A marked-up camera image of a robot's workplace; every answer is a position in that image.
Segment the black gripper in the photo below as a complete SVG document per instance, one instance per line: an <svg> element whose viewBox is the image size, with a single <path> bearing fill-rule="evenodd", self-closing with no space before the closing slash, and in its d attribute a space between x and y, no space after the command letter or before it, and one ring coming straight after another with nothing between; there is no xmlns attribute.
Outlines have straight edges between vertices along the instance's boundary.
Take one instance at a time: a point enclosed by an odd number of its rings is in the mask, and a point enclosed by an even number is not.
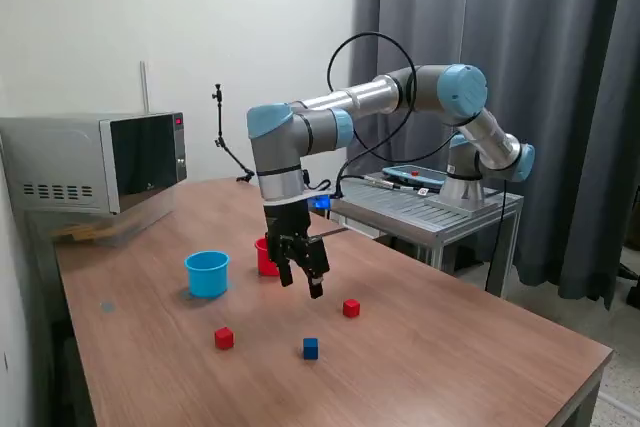
<svg viewBox="0 0 640 427"><path fill-rule="evenodd" d="M308 237L310 214L306 199L292 203L264 207L267 233L266 243L269 259L279 272L281 285L293 283L289 264L287 238L293 241L293 260L307 277L310 297L317 299L323 295L323 278L330 270L324 241L320 236Z"/></svg>

